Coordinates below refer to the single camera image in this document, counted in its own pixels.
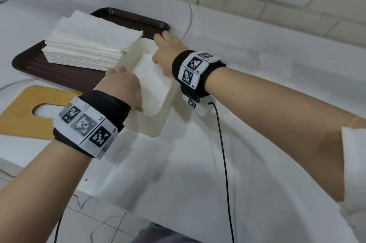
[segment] wooden board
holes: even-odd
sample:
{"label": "wooden board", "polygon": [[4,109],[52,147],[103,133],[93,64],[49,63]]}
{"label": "wooden board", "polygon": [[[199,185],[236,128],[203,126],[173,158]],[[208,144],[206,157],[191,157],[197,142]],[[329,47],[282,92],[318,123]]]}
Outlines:
{"label": "wooden board", "polygon": [[61,89],[29,86],[0,115],[0,134],[53,139],[52,119],[37,117],[35,110],[43,104],[66,106],[80,93]]}

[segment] person's right hand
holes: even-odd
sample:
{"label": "person's right hand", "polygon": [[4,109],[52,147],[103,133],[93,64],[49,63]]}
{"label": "person's right hand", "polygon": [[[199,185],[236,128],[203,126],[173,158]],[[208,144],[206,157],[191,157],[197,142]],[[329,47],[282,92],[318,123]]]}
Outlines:
{"label": "person's right hand", "polygon": [[172,63],[176,56],[183,51],[189,50],[177,36],[170,36],[168,31],[164,31],[162,36],[154,35],[154,41],[159,49],[153,55],[153,62],[159,64],[165,76],[172,77]]}

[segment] hand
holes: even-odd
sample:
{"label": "hand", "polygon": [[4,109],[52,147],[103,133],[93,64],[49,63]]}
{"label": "hand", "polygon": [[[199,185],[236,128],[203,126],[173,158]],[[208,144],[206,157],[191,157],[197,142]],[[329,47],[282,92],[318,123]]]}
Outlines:
{"label": "hand", "polygon": [[126,102],[133,110],[142,106],[140,80],[132,72],[127,72],[124,66],[117,70],[108,69],[94,89]]}
{"label": "hand", "polygon": [[153,55],[153,62],[159,64],[165,76],[172,77],[172,63],[176,56],[183,51],[189,50],[177,36],[170,36],[168,31],[164,31],[162,36],[154,35],[154,41],[159,49]]}

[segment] person's left arm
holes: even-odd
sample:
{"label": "person's left arm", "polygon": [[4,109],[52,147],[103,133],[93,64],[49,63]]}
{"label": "person's left arm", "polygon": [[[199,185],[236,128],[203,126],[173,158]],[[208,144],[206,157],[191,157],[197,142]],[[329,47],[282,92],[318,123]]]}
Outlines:
{"label": "person's left arm", "polygon": [[[133,109],[141,106],[138,78],[108,70],[95,88]],[[46,242],[92,158],[53,140],[0,191],[1,242]]]}

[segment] tiled floor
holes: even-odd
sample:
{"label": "tiled floor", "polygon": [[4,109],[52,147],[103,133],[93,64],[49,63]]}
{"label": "tiled floor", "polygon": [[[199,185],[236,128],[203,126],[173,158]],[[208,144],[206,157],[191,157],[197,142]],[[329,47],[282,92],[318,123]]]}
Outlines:
{"label": "tiled floor", "polygon": [[[0,174],[0,189],[11,178]],[[83,204],[89,195],[80,191],[75,194]],[[90,243],[90,234],[105,219],[111,216],[119,216],[105,221],[94,233],[92,243],[130,243],[141,229],[149,226],[150,222],[139,218],[132,213],[113,206],[103,200],[90,197],[80,209],[76,197],[72,197],[63,215],[57,243]],[[55,238],[53,230],[47,243],[53,243]]]}

